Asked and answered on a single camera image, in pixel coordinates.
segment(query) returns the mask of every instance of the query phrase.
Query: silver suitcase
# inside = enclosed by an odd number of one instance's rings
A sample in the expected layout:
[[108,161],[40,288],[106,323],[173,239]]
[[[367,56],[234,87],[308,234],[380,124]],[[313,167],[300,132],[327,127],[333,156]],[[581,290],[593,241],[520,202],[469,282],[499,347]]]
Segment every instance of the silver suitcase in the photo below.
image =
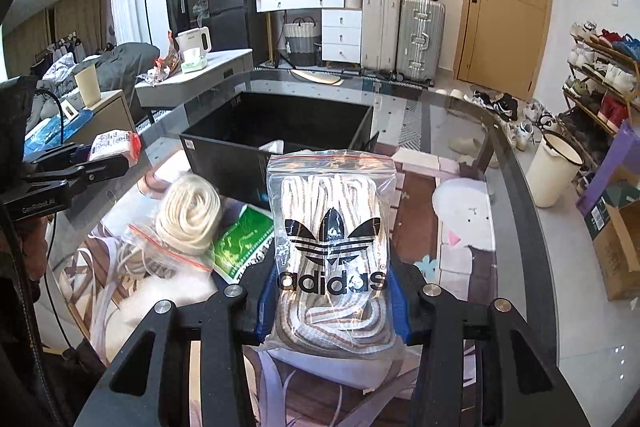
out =
[[402,0],[362,0],[360,64],[366,70],[396,68]]
[[402,1],[396,62],[399,74],[418,82],[434,79],[440,61],[444,15],[444,4],[439,1]]

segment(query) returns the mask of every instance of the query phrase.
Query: laundry basket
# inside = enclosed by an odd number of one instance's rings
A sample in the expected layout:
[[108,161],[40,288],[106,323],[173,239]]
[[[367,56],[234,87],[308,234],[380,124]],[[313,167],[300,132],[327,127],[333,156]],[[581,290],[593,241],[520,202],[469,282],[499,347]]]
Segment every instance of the laundry basket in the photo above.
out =
[[580,154],[567,140],[558,133],[544,132],[526,176],[536,206],[555,204],[582,164]]
[[316,44],[320,43],[320,26],[311,17],[298,17],[282,28],[289,55],[289,62],[294,66],[315,66]]

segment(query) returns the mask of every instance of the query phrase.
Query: green and white package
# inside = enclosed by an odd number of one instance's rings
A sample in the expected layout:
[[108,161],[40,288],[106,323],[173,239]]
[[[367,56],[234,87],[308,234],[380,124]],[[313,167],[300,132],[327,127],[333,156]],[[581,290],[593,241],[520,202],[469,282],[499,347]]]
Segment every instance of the green and white package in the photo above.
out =
[[273,219],[246,206],[209,250],[213,268],[227,283],[237,283],[247,266],[264,260],[272,240]]

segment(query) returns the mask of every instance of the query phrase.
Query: white trash can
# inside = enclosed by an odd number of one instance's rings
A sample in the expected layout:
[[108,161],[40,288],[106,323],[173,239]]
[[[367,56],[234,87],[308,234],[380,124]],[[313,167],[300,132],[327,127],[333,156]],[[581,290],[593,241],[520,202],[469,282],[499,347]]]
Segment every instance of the white trash can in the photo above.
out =
[[536,206],[555,204],[582,164],[582,157],[567,140],[545,131],[526,176]]

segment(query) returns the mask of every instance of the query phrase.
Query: gray blanket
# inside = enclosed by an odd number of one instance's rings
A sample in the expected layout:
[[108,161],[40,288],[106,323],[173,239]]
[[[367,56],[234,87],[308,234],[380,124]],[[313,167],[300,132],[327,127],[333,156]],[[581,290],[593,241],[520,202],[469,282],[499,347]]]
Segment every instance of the gray blanket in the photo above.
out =
[[[62,99],[66,94],[76,89],[75,75],[80,71],[95,65],[95,73],[98,77],[98,84],[101,91],[111,91],[121,89],[124,97],[131,107],[134,101],[134,86],[136,77],[140,73],[146,73],[156,63],[156,58],[160,56],[160,50],[150,44],[143,42],[128,42],[116,46],[110,52],[104,52],[100,57],[92,58],[81,62],[73,69],[61,82],[53,83],[50,80],[40,80],[38,87],[49,89],[58,98]],[[71,105],[76,109],[84,107],[79,94],[68,98]],[[27,131],[31,130],[42,118],[49,118],[58,113],[58,106],[50,97],[45,99],[42,95],[36,95],[33,100],[33,110],[27,126]]]

